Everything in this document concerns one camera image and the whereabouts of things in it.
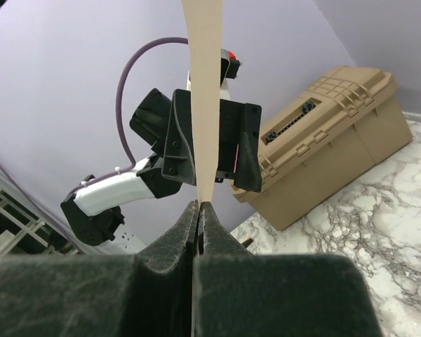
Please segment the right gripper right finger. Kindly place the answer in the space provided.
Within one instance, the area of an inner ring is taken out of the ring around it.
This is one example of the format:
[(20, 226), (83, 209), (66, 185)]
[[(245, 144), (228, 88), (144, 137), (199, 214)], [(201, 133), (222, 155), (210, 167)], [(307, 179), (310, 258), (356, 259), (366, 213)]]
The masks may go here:
[(381, 336), (366, 282), (347, 257), (254, 255), (201, 205), (196, 336)]

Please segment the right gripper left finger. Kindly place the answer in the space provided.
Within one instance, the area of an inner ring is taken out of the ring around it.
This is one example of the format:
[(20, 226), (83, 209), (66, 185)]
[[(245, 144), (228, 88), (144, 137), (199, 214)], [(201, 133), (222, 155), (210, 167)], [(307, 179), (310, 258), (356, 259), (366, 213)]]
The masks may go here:
[(0, 258), (0, 336), (190, 336), (198, 217), (135, 255)]

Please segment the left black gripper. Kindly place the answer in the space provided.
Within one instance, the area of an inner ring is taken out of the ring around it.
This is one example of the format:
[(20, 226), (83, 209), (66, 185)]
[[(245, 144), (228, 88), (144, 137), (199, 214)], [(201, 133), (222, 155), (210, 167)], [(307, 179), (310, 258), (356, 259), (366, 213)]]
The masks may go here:
[[(258, 162), (261, 113), (259, 105), (224, 99), (220, 101), (216, 182), (230, 179), (242, 190), (261, 191), (262, 177)], [(191, 93), (184, 89), (173, 92), (161, 173), (166, 179), (196, 185)]]

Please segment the tan paper letter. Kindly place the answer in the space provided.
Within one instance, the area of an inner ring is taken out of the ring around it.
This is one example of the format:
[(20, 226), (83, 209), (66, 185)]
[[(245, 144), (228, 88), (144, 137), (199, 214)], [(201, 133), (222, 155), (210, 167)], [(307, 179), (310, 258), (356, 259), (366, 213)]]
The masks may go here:
[(183, 1), (187, 27), (192, 137), (199, 202), (211, 201), (218, 167), (222, 2)]

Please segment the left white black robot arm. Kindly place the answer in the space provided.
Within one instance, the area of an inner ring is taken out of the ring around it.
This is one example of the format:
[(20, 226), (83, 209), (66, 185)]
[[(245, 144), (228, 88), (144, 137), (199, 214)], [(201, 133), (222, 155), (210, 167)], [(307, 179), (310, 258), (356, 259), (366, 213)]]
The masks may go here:
[[(260, 192), (261, 114), (259, 105), (220, 100), (217, 183), (228, 179), (237, 188)], [(60, 205), (75, 236), (89, 246), (114, 240), (124, 223), (121, 205), (164, 198), (184, 184), (196, 184), (189, 91), (177, 89), (168, 98), (153, 88), (133, 113), (130, 128), (150, 145), (152, 155), (104, 179), (85, 177)]]

